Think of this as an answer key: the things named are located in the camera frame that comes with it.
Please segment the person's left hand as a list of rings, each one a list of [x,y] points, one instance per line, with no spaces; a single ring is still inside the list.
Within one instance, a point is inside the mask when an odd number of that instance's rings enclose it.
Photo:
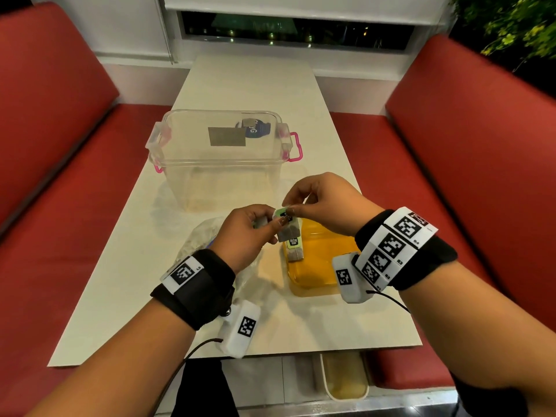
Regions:
[[[264,247],[260,245],[260,217],[273,219],[274,209],[251,204],[231,211],[210,246],[235,274],[249,266]]]

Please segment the person's right hand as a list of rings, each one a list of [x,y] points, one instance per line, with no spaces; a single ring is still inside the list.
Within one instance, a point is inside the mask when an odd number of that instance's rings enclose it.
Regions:
[[[315,221],[335,233],[354,237],[384,209],[364,197],[343,177],[331,172],[310,175],[297,181],[286,194],[282,206],[324,203],[331,212],[328,221]]]

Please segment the grey tea bag green tag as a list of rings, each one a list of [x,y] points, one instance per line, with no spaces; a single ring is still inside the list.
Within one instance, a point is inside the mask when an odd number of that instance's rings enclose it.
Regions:
[[[285,224],[276,237],[282,243],[284,256],[288,262],[301,261],[303,259],[303,247],[301,238],[301,223],[299,218],[288,214],[287,207],[274,210],[273,219],[286,217]]]

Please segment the person's right forearm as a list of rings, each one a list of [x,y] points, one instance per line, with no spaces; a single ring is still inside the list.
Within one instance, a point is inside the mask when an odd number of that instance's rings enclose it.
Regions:
[[[530,417],[556,417],[556,333],[454,261],[400,291],[429,344],[462,382],[516,388]]]

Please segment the person's left forearm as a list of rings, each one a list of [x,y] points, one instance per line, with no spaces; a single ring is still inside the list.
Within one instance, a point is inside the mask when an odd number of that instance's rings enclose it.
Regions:
[[[25,417],[146,417],[196,331],[150,300]]]

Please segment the yellow plastic tray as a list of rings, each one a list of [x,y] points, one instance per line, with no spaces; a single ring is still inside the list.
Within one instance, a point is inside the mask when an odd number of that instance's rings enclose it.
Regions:
[[[308,219],[298,220],[301,236],[282,243],[288,287],[298,297],[339,293],[332,259],[359,252],[353,237],[339,235]]]

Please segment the black wristband with marker tag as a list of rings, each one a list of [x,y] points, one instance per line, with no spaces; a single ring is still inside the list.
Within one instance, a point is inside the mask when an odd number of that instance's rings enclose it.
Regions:
[[[202,249],[172,266],[150,295],[197,331],[228,310],[235,278],[215,252]]]

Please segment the blue and white object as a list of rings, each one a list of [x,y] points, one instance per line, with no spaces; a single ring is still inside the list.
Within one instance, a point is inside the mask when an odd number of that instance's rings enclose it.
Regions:
[[[258,139],[267,136],[271,133],[271,123],[265,122],[257,118],[246,118],[237,122],[236,128],[244,131],[247,139]]]

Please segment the black wristband with marker strip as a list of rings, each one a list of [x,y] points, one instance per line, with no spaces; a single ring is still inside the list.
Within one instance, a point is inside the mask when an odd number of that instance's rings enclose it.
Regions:
[[[385,210],[355,235],[359,255],[355,270],[377,291],[391,286],[407,290],[458,254],[436,233],[438,229],[409,210]]]

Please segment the grey rectangular sticker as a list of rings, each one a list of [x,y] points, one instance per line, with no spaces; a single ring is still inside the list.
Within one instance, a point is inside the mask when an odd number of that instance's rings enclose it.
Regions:
[[[208,127],[210,146],[244,147],[246,130],[243,127]]]

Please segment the beige table base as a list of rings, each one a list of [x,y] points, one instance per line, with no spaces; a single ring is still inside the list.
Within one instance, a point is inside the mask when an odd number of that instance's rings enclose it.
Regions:
[[[367,397],[369,380],[359,351],[326,352],[314,358],[315,388],[338,402]]]

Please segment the red sofa bench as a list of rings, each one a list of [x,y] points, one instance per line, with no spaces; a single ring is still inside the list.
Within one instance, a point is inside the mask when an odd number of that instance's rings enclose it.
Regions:
[[[60,6],[0,15],[0,417],[73,373],[47,365],[171,108],[119,96]]]
[[[385,109],[331,113],[363,194],[556,332],[556,100],[436,35]]]

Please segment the dark window pane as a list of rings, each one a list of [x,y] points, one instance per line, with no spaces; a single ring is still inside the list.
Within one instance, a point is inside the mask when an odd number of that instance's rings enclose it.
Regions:
[[[414,25],[180,11],[184,36],[292,47],[402,52]]]

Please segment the white roller blind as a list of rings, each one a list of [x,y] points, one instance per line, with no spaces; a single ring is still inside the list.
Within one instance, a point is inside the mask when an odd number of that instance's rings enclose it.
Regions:
[[[164,0],[169,10],[410,25],[439,22],[450,0]]]

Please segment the person's black sleeve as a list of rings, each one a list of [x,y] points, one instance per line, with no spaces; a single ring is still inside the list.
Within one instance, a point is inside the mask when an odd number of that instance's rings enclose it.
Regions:
[[[514,387],[471,386],[450,373],[458,393],[450,417],[529,417],[525,396]]]

